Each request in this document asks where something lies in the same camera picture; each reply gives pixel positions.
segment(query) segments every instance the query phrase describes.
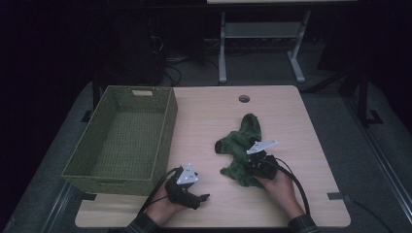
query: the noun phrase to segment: black cable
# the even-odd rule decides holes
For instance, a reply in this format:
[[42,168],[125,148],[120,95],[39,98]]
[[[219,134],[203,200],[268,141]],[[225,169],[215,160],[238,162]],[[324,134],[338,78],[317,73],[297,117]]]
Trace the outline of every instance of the black cable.
[[271,163],[271,162],[268,162],[268,161],[265,161],[265,160],[262,160],[262,159],[260,160],[260,162],[264,162],[264,163],[267,163],[267,164],[275,167],[276,169],[278,169],[278,170],[282,171],[283,173],[285,173],[289,178],[292,179],[292,181],[294,181],[294,183],[296,184],[297,188],[299,189],[300,195],[302,196],[303,205],[304,205],[304,207],[305,207],[306,215],[310,216],[309,202],[308,202],[308,199],[307,199],[307,197],[306,197],[306,193],[305,193],[305,191],[303,190],[302,184],[300,184],[300,182],[299,182],[299,180],[297,179],[297,177],[296,177],[294,174],[290,173],[290,172],[289,172],[288,170],[286,170],[285,168],[283,168],[283,167],[281,167],[281,166],[279,166],[279,165],[277,165],[277,164],[274,164],[274,163]]
[[284,160],[280,159],[280,158],[275,158],[278,161],[281,161],[283,164],[285,164],[285,166],[288,167],[289,171],[291,172],[291,174],[293,174],[292,169],[288,166],[288,164],[286,164],[286,162],[284,162]]
[[169,196],[169,195],[165,195],[164,197],[160,197],[160,198],[154,200],[153,202],[149,203],[149,205],[153,204],[154,202],[158,202],[158,201],[160,201],[160,200],[163,200],[164,198],[166,198],[166,197],[168,197],[168,196]]
[[370,213],[372,216],[374,216],[384,227],[385,229],[392,233],[393,231],[391,230],[391,228],[378,216],[376,216],[371,210],[369,210],[367,207],[365,207],[363,204],[359,203],[358,201],[355,200],[351,200],[353,203],[357,204],[359,207],[361,207],[362,209],[364,209],[366,212]]
[[142,208],[140,208],[139,214],[143,213],[148,206],[150,206],[153,202],[152,199],[154,198],[155,194],[157,193],[157,191],[160,189],[161,185],[164,183],[164,181],[166,181],[167,177],[172,173],[172,172],[176,172],[178,169],[177,168],[173,168],[172,170],[168,171],[166,173],[166,175],[164,175],[163,177],[160,178],[160,180],[157,182],[156,186],[154,187],[154,189],[152,190],[151,194],[148,196],[148,199],[146,199],[145,203],[143,204]]
[[172,69],[172,70],[176,71],[176,72],[179,74],[178,80],[177,80],[177,81],[174,81],[173,78],[172,78],[172,76],[171,76],[169,73],[167,73],[166,70],[164,70],[164,75],[165,75],[166,78],[170,81],[170,85],[171,85],[171,86],[179,85],[179,84],[180,84],[180,81],[182,80],[182,72],[181,72],[179,69],[177,69],[177,68],[175,68],[175,67],[171,67],[171,66],[165,66],[164,68],[165,68],[165,69],[166,69],[166,68]]

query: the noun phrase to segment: green cloth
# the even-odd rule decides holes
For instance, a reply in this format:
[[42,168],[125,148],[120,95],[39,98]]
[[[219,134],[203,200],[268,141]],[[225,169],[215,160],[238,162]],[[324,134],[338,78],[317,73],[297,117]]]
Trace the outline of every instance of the green cloth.
[[244,166],[249,162],[246,150],[250,149],[255,141],[261,141],[258,118],[253,114],[246,114],[243,116],[239,131],[231,131],[226,137],[216,142],[215,152],[233,155],[230,166],[222,168],[221,174],[238,181],[242,186],[263,188],[263,185]]

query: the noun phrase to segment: human hand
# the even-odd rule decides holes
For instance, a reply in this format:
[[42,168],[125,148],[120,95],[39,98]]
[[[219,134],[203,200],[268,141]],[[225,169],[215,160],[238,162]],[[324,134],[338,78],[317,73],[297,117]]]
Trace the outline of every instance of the human hand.
[[166,185],[165,181],[157,193],[152,199],[153,202],[145,211],[145,214],[150,217],[157,225],[164,224],[170,217],[179,211],[187,209],[187,207],[180,204],[171,203],[169,198],[167,198],[167,192],[164,186]]
[[278,170],[273,180],[255,178],[263,184],[270,198],[285,211],[289,219],[305,214],[294,195],[292,180],[284,172]]

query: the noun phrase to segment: table surface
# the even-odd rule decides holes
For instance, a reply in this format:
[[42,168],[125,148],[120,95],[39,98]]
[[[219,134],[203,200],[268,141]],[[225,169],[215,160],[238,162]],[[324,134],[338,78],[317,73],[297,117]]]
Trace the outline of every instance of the table surface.
[[[216,154],[215,143],[237,131],[245,114],[258,117],[263,141],[277,140],[268,154],[284,160],[306,192],[311,216],[318,226],[344,227],[350,217],[342,200],[329,200],[339,192],[324,152],[296,87],[216,86],[175,87],[179,106],[168,169],[191,163],[199,181],[189,191],[210,193],[197,210],[177,213],[165,227],[286,227],[288,219],[264,190],[243,187],[220,174],[232,156]],[[249,103],[241,103],[248,95]],[[299,203],[303,202],[297,187]],[[146,197],[98,194],[84,200],[76,224],[80,227],[125,227]]]

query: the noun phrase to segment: sleeve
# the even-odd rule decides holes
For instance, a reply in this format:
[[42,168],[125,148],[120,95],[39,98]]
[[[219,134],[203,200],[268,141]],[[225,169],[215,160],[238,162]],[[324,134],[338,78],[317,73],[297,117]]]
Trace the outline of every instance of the sleeve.
[[313,219],[308,215],[297,216],[293,218],[288,227],[292,233],[319,233],[318,226]]
[[155,233],[156,231],[158,231],[158,225],[144,213],[134,218],[124,230],[127,233]]

